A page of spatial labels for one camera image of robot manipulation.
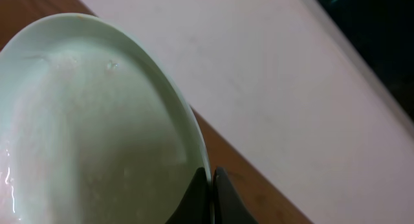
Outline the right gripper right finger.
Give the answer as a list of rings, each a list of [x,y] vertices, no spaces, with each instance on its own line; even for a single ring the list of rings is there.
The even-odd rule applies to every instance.
[[[217,167],[213,175],[213,203],[215,224],[258,224],[223,167]]]

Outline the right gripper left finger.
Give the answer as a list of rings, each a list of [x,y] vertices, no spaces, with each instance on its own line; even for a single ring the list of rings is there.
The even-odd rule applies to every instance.
[[[196,170],[178,207],[166,224],[210,224],[210,187],[203,167]]]

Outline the pale green plate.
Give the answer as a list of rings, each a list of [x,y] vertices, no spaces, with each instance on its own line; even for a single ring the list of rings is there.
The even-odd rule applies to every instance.
[[[56,14],[1,50],[2,223],[165,223],[197,170],[194,114],[124,31]]]

